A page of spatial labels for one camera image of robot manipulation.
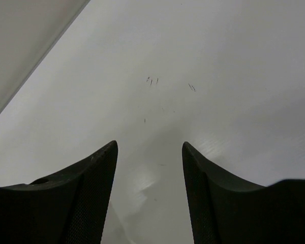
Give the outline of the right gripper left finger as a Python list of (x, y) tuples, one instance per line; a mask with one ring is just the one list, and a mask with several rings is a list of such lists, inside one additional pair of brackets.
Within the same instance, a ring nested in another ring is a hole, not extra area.
[(117, 156), (111, 141), (30, 184), (0, 187), (0, 243), (100, 243)]

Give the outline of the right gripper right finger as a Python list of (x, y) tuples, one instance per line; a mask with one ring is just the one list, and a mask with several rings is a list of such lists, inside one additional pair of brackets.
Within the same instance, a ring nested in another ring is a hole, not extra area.
[(264, 187), (182, 146), (194, 243), (305, 243), (305, 179)]

